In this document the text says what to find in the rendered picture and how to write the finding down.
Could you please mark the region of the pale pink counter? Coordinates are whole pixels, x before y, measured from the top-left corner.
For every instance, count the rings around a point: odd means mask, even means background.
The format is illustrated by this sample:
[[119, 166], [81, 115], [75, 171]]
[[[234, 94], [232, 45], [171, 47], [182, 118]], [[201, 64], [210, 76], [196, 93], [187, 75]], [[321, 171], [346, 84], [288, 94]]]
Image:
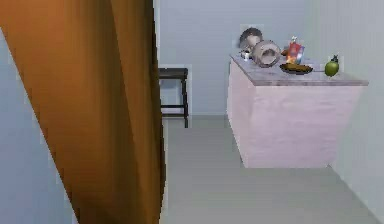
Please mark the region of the pale pink counter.
[[233, 54], [227, 115], [246, 168], [323, 168], [333, 163], [366, 80], [261, 68]]

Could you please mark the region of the red orange carton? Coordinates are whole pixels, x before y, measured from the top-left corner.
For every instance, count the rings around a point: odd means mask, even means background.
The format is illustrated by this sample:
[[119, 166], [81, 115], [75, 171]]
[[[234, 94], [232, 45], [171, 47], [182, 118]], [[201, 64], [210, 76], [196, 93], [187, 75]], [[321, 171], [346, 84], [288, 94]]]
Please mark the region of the red orange carton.
[[286, 62], [291, 64], [300, 64], [304, 54], [305, 47], [298, 43], [297, 37], [293, 36], [289, 44]]

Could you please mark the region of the black stool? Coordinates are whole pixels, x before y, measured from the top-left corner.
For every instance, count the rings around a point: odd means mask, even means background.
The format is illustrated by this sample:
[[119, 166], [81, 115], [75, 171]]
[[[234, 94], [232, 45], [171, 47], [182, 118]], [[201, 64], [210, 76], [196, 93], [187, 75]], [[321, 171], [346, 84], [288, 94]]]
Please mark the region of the black stool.
[[179, 80], [181, 84], [181, 104], [162, 104], [162, 109], [181, 109], [180, 113], [162, 113], [165, 118], [182, 117], [184, 119], [184, 127], [189, 127], [189, 105], [187, 94], [187, 68], [160, 68], [159, 69], [160, 80]]

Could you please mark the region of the green apple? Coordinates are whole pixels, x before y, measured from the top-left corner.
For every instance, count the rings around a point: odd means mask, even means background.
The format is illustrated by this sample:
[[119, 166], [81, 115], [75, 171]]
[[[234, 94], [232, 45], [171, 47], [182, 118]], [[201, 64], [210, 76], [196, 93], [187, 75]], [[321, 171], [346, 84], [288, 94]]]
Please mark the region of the green apple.
[[333, 58], [326, 63], [324, 68], [324, 73], [329, 76], [335, 76], [339, 71], [339, 59], [337, 55], [334, 55]]

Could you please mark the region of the grey round kettle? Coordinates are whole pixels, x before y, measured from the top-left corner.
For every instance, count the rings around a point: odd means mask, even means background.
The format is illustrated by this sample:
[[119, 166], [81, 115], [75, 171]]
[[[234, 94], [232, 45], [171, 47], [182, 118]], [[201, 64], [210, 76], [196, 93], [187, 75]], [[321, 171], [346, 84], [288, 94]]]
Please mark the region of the grey round kettle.
[[241, 49], [252, 49], [257, 43], [261, 42], [262, 40], [262, 32], [255, 27], [250, 27], [241, 34], [238, 46]]

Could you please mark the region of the brown wooden door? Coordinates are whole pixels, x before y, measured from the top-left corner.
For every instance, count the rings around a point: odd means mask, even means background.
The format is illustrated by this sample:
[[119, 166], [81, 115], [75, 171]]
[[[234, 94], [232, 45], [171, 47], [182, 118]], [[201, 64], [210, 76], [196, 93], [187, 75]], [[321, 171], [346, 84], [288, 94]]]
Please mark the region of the brown wooden door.
[[159, 224], [153, 0], [0, 0], [0, 28], [79, 224]]

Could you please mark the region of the grey round pot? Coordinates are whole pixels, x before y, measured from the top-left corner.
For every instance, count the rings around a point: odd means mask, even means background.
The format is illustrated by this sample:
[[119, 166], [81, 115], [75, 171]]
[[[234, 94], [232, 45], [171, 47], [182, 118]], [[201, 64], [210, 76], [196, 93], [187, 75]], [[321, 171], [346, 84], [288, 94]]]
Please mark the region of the grey round pot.
[[275, 65], [281, 56], [280, 48], [271, 40], [263, 40], [252, 50], [252, 59], [260, 67], [268, 68]]

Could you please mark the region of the dark flat plate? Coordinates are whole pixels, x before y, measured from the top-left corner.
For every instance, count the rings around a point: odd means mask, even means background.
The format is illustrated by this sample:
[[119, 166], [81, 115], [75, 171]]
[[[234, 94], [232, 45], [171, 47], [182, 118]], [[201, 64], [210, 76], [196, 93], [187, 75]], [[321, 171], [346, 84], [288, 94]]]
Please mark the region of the dark flat plate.
[[280, 65], [280, 69], [288, 74], [305, 75], [313, 71], [313, 68], [307, 65], [285, 63]]

